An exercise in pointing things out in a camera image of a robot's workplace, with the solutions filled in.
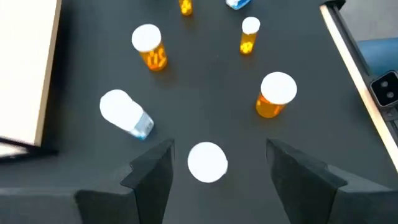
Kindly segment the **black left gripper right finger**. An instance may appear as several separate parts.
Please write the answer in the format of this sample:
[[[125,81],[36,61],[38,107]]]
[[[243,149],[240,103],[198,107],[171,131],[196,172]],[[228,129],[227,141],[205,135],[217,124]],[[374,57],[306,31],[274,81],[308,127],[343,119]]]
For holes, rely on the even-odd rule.
[[[266,141],[266,160],[290,224],[398,224],[398,190],[278,139]]]

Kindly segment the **small orange pill bottle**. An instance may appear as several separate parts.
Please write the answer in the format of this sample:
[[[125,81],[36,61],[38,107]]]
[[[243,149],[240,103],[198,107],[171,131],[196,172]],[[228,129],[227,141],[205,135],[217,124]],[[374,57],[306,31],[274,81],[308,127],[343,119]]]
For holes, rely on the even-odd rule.
[[[178,0],[180,12],[184,16],[190,16],[193,12],[192,0]]]
[[[257,32],[261,23],[256,17],[247,17],[242,22],[242,36],[239,45],[239,51],[242,54],[250,54],[256,42]]]

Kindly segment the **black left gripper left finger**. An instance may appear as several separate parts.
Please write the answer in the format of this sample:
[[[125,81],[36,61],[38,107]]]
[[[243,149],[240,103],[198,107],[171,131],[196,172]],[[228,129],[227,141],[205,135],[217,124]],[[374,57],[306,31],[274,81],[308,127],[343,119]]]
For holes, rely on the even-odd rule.
[[[79,190],[82,224],[162,224],[174,179],[175,141],[167,139],[130,162],[113,190]]]

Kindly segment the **black aluminium table frame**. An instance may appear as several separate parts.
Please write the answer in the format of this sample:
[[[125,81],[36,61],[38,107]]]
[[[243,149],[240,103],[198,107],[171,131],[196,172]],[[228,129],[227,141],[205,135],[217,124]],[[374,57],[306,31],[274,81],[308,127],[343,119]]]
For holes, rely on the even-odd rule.
[[[349,75],[398,173],[398,108],[378,105],[371,89],[372,72],[348,30],[340,9],[345,0],[327,0],[320,11]]]

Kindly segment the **large orange pill bottle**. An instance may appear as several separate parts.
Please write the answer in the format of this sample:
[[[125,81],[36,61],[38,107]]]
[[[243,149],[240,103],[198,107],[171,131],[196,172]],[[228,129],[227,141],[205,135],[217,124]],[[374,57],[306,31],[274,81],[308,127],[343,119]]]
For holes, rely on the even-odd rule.
[[[296,97],[296,94],[297,84],[290,75],[272,72],[261,82],[256,111],[263,118],[274,118]]]
[[[194,178],[207,184],[218,181],[228,171],[225,153],[212,142],[194,145],[188,154],[187,165]]]
[[[131,42],[150,70],[160,71],[165,68],[167,54],[157,26],[143,24],[137,27],[132,33]]]

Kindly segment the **white medicine bottle blue label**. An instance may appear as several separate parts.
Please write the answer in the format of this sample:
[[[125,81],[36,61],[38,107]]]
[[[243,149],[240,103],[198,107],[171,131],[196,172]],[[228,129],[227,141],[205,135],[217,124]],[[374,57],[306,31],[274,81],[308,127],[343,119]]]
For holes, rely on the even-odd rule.
[[[242,7],[244,7],[246,4],[248,4],[251,0],[225,0],[226,4],[234,9],[234,10],[239,10]]]
[[[123,90],[105,93],[99,109],[105,120],[140,140],[145,140],[154,127],[153,119]]]

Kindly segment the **blue plastic object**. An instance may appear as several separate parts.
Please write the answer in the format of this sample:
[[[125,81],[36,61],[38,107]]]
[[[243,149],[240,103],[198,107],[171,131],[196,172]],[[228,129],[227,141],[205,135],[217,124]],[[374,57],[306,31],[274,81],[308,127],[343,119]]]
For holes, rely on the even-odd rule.
[[[398,73],[398,37],[361,40],[357,45],[373,75],[381,76],[389,70]]]

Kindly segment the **black table mat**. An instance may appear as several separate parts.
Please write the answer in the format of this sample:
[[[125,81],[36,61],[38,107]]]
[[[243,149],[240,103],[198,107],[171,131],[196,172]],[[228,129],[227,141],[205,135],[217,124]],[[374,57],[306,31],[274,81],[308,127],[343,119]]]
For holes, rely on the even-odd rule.
[[[0,224],[82,222],[79,190],[113,190],[130,162],[175,141],[174,179],[162,224],[290,224],[266,162],[279,139],[319,160],[398,189],[398,173],[323,20],[326,0],[62,0],[43,148],[56,156],[0,164]],[[242,22],[261,26],[242,54]],[[160,29],[167,64],[152,71],[133,47],[143,24]],[[296,97],[274,118],[256,111],[263,78],[290,75]],[[153,119],[140,140],[103,118],[100,98],[125,91]],[[191,175],[192,147],[222,148],[216,182]]]

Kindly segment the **light wooden board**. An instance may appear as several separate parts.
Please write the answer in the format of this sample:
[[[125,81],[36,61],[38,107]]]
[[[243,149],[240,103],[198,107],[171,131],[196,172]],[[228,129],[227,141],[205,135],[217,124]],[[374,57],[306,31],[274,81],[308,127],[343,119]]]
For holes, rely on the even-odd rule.
[[[42,148],[62,0],[0,0],[0,161]]]

